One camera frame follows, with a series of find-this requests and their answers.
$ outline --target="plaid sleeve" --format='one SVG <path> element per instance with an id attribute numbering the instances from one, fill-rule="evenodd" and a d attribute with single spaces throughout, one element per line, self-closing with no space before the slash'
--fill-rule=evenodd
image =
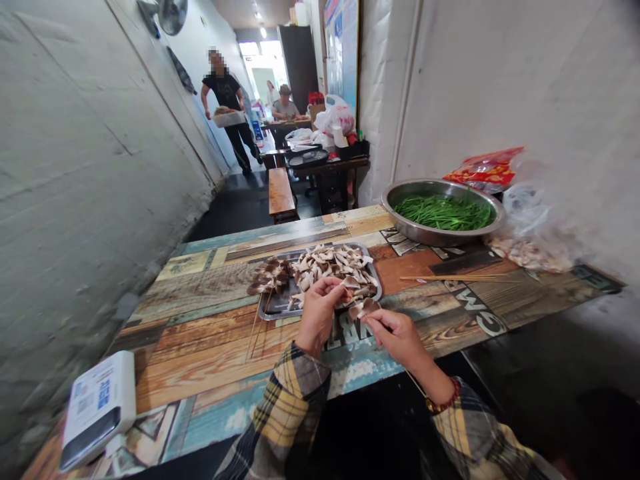
<path id="1" fill-rule="evenodd" d="M 306 461 L 331 369 L 294 342 L 276 363 L 251 422 L 231 446 L 215 479 L 284 479 Z"/>
<path id="2" fill-rule="evenodd" d="M 447 456 L 464 479 L 544 480 L 563 476 L 544 458 L 518 442 L 490 408 L 460 378 L 460 396 L 433 416 Z"/>

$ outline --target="hand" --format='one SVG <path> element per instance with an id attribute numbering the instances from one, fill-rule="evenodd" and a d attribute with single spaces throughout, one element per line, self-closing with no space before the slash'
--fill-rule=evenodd
<path id="1" fill-rule="evenodd" d="M 393 359 L 414 375 L 424 364 L 433 362 L 413 320 L 403 313 L 380 309 L 365 316 L 363 321 L 371 328 L 378 346 L 384 345 Z"/>
<path id="2" fill-rule="evenodd" d="M 295 344 L 312 357 L 320 358 L 322 346 L 331 333 L 333 310 L 337 303 L 351 300 L 350 292 L 337 278 L 321 278 L 305 294 L 300 329 Z"/>
<path id="3" fill-rule="evenodd" d="M 384 345 L 393 359 L 418 380 L 436 405 L 442 405 L 452 398 L 455 386 L 425 350 L 413 320 L 402 313 L 376 310 L 362 321 L 371 328 L 377 344 Z"/>

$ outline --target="beaded bracelet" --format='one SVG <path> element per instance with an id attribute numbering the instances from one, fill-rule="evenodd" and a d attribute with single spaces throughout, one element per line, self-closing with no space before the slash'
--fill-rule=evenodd
<path id="1" fill-rule="evenodd" d="M 425 398 L 427 400 L 427 408 L 434 415 L 444 412 L 444 410 L 452 406 L 460 397 L 460 382 L 458 382 L 458 380 L 456 379 L 451 379 L 451 381 L 453 382 L 453 386 L 455 387 L 455 392 L 448 402 L 443 403 L 442 405 L 436 405 L 430 398 Z"/>

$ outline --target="chopped green vegetable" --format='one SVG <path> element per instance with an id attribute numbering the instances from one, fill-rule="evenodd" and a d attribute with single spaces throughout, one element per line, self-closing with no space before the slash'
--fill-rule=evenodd
<path id="1" fill-rule="evenodd" d="M 491 206 L 444 195 L 407 197 L 393 209 L 407 220 L 440 230 L 478 230 L 492 220 Z"/>

